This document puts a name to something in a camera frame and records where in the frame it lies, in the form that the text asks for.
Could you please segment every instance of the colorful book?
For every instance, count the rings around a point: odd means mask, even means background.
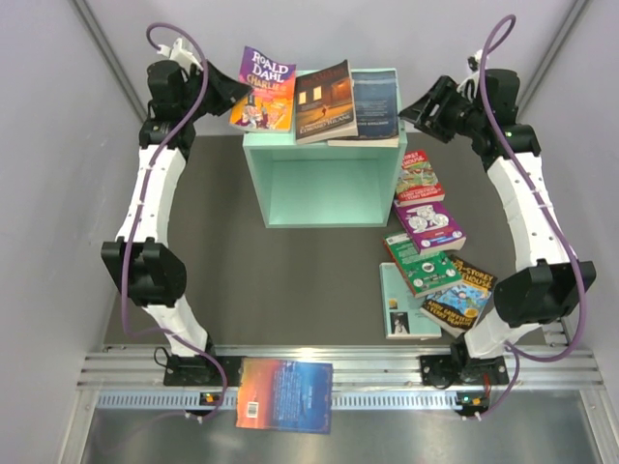
[[[492,295],[496,277],[459,258],[452,258],[462,283],[427,296],[421,311],[445,331],[458,336],[471,329]]]
[[[442,201],[445,198],[445,190],[423,150],[404,155],[396,184],[396,198],[400,206]]]
[[[236,426],[329,433],[332,387],[331,364],[245,358]]]
[[[395,200],[394,209],[421,255],[461,249],[466,241],[466,236],[456,220],[439,202],[401,206]]]
[[[444,252],[422,256],[405,232],[390,234],[383,243],[416,298],[462,282],[461,275]]]
[[[239,80],[249,84],[252,91],[230,111],[230,125],[243,131],[290,131],[296,68],[246,46]]]

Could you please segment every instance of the paperback book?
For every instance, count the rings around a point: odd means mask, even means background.
[[[471,329],[492,295],[496,277],[453,257],[462,283],[427,296],[421,311],[446,332],[458,336]]]
[[[380,286],[387,338],[425,340],[441,336],[440,327],[420,311],[424,298],[415,298],[394,263],[380,265]]]
[[[404,155],[396,184],[396,198],[400,206],[442,201],[445,198],[445,190],[423,150]]]
[[[326,70],[297,77],[297,144],[357,135],[352,85],[347,60]]]
[[[333,365],[245,358],[237,427],[327,434]]]
[[[461,249],[466,236],[456,220],[439,202],[401,206],[394,201],[396,215],[421,255]]]
[[[453,287],[462,281],[444,252],[422,256],[405,232],[390,234],[383,242],[416,298]]]
[[[275,62],[246,46],[239,80],[252,90],[232,107],[230,125],[242,131],[290,131],[295,71],[296,65]]]
[[[398,79],[396,71],[353,71],[358,135],[327,141],[334,147],[397,147]]]

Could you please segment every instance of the roald dahl book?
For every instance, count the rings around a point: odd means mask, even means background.
[[[295,72],[296,65],[277,63],[246,46],[239,80],[253,90],[230,111],[230,125],[242,131],[290,131]]]

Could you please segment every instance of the gray wall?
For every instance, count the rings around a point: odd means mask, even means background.
[[[0,2],[0,461],[49,463],[115,294],[139,124],[66,0]]]
[[[350,60],[353,68],[398,68],[403,102],[424,94],[440,74],[466,77],[466,57],[507,13],[519,27],[492,56],[528,82],[571,2],[565,0],[88,0],[141,100],[149,100],[146,67],[156,60],[144,40],[153,21],[190,32],[215,65],[238,75],[244,45],[301,70]],[[158,44],[173,35],[156,31]],[[205,117],[198,134],[239,133],[227,118]]]
[[[619,3],[591,2],[521,121],[542,144],[545,179],[557,216],[598,280],[588,293],[585,343],[619,410]]]

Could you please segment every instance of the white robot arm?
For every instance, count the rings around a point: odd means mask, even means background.
[[[167,247],[170,208],[195,138],[192,123],[206,113],[222,115],[251,87],[225,76],[210,62],[204,70],[205,63],[185,48],[182,39],[172,47],[159,45],[158,53],[168,59],[148,68],[153,98],[149,101],[149,117],[139,133],[139,167],[132,201],[116,241],[103,244],[102,258],[119,290],[127,285],[128,298],[157,321],[177,365],[187,360],[195,372],[198,365],[208,365],[195,359],[196,349],[212,353],[213,343],[195,319],[185,296],[185,265]],[[206,75],[208,86],[204,90]],[[187,120],[190,107],[193,113]],[[178,132],[172,135],[178,126]],[[124,282],[126,248],[131,250],[131,256]],[[192,377],[182,374],[180,378]]]
[[[456,340],[451,359],[440,363],[439,370],[447,369],[449,375],[438,378],[449,379],[455,372],[460,382],[479,384],[484,375],[489,375],[493,383],[504,384],[507,376],[497,372],[505,372],[501,355],[506,342],[515,343],[541,325],[569,315],[578,295],[568,253],[545,217],[548,212],[556,222],[545,188],[540,145],[530,126],[516,122],[519,79],[509,70],[485,72],[492,113],[533,189],[499,143],[486,116],[479,92],[479,53],[469,59],[469,64],[474,72],[459,85],[447,75],[441,76],[425,96],[399,116],[445,143],[456,134],[469,137],[503,203],[516,249],[516,273],[496,285],[494,308]],[[540,195],[542,204],[534,192]],[[586,290],[595,280],[595,267],[590,261],[578,261],[577,265]]]

